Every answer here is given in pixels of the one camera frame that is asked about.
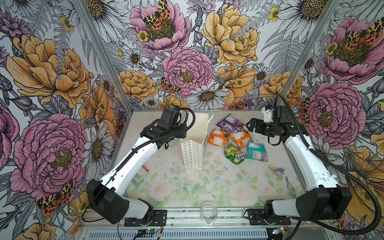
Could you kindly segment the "white paper bag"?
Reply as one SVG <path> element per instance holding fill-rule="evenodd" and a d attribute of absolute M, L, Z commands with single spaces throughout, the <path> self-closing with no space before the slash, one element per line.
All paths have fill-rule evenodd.
<path fill-rule="evenodd" d="M 185 168 L 203 169 L 205 145 L 213 117 L 214 114 L 195 113 L 193 126 L 187 131 L 186 138 L 180 140 Z"/>

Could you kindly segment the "orange snack packet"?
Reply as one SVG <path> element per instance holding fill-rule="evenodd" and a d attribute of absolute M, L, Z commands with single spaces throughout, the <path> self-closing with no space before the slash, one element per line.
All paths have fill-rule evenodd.
<path fill-rule="evenodd" d="M 221 148 L 226 148 L 228 145 L 228 142 L 229 142 L 229 135 L 223 129 L 214 129 L 207 140 L 208 144 L 221 147 Z"/>
<path fill-rule="evenodd" d="M 230 138 L 240 150 L 246 147 L 247 144 L 252 141 L 250 133 L 246 130 L 240 130 L 239 132 L 230 133 Z"/>

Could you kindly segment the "green snack packet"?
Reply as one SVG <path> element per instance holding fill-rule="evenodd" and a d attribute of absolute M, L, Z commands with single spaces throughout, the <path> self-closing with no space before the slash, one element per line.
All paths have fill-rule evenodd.
<path fill-rule="evenodd" d="M 239 165 L 246 158 L 247 155 L 240 151 L 235 145 L 228 144 L 224 151 L 225 157 L 230 160 L 233 164 Z"/>

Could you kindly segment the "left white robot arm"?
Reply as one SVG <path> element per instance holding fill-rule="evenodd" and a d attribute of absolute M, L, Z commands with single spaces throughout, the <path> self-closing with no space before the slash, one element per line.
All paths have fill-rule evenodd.
<path fill-rule="evenodd" d="M 88 208 L 102 220 L 117 224 L 122 219 L 134 219 L 148 225 L 154 207 L 142 199 L 124 196 L 126 188 L 144 163 L 161 147 L 168 148 L 174 139 L 184 139 L 196 121 L 189 108 L 165 108 L 162 116 L 146 126 L 125 157 L 100 180 L 91 180 L 87 186 Z"/>

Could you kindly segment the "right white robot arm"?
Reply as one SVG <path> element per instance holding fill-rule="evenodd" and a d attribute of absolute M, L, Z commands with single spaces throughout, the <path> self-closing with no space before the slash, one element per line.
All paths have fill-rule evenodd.
<path fill-rule="evenodd" d="M 291 114 L 291 107 L 277 106 L 264 110 L 264 118 L 252 118 L 249 132 L 279 137 L 299 177 L 305 193 L 296 199 L 268 200 L 263 217 L 268 223 L 290 217 L 302 221 L 339 219 L 352 199 L 348 188 L 342 187 L 316 156 L 305 126 Z"/>

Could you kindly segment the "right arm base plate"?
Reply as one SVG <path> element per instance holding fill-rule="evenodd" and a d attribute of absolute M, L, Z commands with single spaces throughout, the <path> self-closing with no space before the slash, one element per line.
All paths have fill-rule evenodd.
<path fill-rule="evenodd" d="M 285 216 L 271 215 L 265 217 L 264 210 L 262 209 L 247 209 L 243 217 L 247 219 L 251 226 L 263 225 L 284 225 L 289 226 L 292 224 L 291 219 Z"/>

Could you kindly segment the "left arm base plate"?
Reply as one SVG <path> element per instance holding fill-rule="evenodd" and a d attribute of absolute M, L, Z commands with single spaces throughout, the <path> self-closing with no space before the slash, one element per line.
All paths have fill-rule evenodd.
<path fill-rule="evenodd" d="M 125 227 L 165 227 L 167 223 L 167 210 L 153 210 L 143 219 L 126 218 Z"/>

